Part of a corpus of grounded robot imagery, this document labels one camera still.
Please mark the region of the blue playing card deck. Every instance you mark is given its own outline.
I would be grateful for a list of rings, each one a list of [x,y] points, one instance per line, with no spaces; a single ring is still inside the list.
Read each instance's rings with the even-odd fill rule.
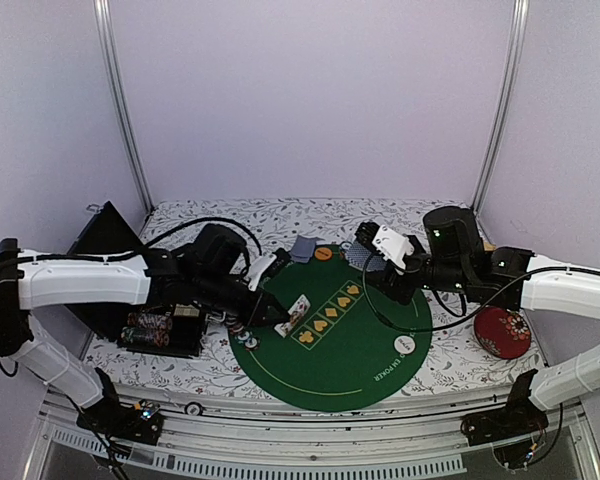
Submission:
[[[378,255],[374,255],[358,241],[344,245],[344,258],[348,264],[359,271],[366,269],[367,273],[383,271],[386,261]]]

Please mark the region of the white dealer button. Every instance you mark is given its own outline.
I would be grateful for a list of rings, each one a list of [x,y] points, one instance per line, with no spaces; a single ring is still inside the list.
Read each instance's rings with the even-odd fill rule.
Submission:
[[[410,355],[416,349],[415,340],[408,335],[400,335],[394,340],[394,349],[400,355]]]

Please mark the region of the orange big blind button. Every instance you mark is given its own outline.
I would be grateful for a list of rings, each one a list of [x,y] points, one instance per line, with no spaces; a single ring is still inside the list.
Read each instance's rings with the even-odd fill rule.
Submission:
[[[328,247],[318,247],[314,252],[314,257],[319,261],[329,261],[333,258],[333,251]]]

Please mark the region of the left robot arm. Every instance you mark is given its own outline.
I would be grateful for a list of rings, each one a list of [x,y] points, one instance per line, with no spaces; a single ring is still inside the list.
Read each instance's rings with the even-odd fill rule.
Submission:
[[[236,229],[240,223],[202,217],[192,243],[157,248],[159,237],[118,254],[50,254],[22,250],[14,238],[0,242],[0,357],[9,357],[63,391],[108,434],[128,426],[106,374],[78,360],[37,321],[39,307],[71,304],[128,304],[167,307],[198,305],[222,311],[246,327],[273,326],[290,315],[260,288],[275,255],[248,259]],[[238,256],[244,270],[233,273]]]

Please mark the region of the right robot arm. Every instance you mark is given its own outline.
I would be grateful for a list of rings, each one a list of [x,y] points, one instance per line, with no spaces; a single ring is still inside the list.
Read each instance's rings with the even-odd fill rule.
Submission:
[[[458,206],[436,208],[423,217],[428,244],[387,225],[359,226],[357,240],[383,271],[362,276],[402,304],[424,289],[464,296],[480,310],[552,311],[600,320],[600,270],[573,265],[514,247],[486,248],[474,212]],[[497,427],[517,436],[539,411],[600,389],[600,344],[552,367],[520,375],[497,415]]]

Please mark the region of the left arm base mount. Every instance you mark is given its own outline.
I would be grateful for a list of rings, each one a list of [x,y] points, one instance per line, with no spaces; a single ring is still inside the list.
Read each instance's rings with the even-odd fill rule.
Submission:
[[[103,398],[88,408],[80,408],[76,424],[85,430],[136,443],[155,446],[164,424],[164,416],[155,402],[140,400],[124,406],[108,375],[95,369],[103,386]]]

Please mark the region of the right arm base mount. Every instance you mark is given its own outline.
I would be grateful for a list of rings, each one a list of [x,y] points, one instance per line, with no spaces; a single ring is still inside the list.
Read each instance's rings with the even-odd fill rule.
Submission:
[[[502,407],[468,414],[462,418],[460,432],[470,446],[533,433],[543,437],[549,425],[547,415],[530,400],[531,382],[537,373],[537,369],[532,369],[521,374],[515,380]],[[518,470],[530,465],[538,447],[538,440],[529,440],[526,447],[498,447],[494,455],[501,466],[509,470]]]

